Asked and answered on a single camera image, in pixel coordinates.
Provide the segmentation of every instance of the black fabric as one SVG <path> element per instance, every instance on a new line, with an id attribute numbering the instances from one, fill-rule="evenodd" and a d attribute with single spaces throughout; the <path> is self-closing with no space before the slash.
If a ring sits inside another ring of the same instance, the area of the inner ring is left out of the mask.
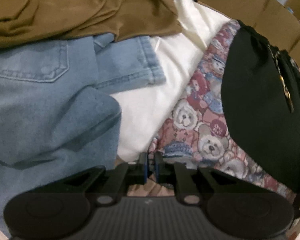
<path id="1" fill-rule="evenodd" d="M 300 193 L 300 72 L 281 51 L 279 67 L 293 102 L 291 113 L 268 40 L 240 24 L 221 87 L 229 133 L 266 172 Z"/>

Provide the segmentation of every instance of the circular pad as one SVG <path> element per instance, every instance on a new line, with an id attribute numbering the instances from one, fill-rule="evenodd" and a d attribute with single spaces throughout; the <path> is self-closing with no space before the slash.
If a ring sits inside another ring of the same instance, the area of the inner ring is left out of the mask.
<path id="1" fill-rule="evenodd" d="M 4 219 L 14 236 L 49 239 L 77 230 L 89 213 L 83 193 L 24 193 L 7 204 Z"/>
<path id="2" fill-rule="evenodd" d="M 267 239 L 293 221 L 289 202 L 276 193 L 218 193 L 207 205 L 209 220 L 221 231 L 244 239 Z"/>

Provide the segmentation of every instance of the jeans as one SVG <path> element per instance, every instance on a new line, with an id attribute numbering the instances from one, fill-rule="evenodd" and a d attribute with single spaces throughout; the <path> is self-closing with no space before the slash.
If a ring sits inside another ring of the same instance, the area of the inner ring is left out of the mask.
<path id="1" fill-rule="evenodd" d="M 21 192 L 113 168 L 121 108 L 109 94 L 165 81 L 149 37 L 110 33 L 0 50 L 0 230 Z"/>

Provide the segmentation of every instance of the white fabric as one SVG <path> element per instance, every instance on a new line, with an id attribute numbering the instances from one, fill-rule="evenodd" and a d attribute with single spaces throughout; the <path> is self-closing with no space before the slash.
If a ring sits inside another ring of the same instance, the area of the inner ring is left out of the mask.
<path id="1" fill-rule="evenodd" d="M 113 95 L 122 107 L 118 155 L 136 160 L 175 106 L 211 39 L 229 19 L 193 0 L 175 0 L 183 32 L 152 37 L 167 82 Z"/>

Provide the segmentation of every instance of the teddy bear print fabric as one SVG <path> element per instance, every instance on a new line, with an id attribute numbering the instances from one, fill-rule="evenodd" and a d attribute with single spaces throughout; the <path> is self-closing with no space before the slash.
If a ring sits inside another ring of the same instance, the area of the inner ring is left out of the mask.
<path id="1" fill-rule="evenodd" d="M 212 39 L 170 117 L 151 142 L 149 158 L 161 152 L 167 163 L 184 163 L 189 169 L 214 167 L 292 201 L 291 190 L 240 149 L 227 129 L 221 83 L 229 48 L 239 28 L 237 21 L 230 21 Z"/>

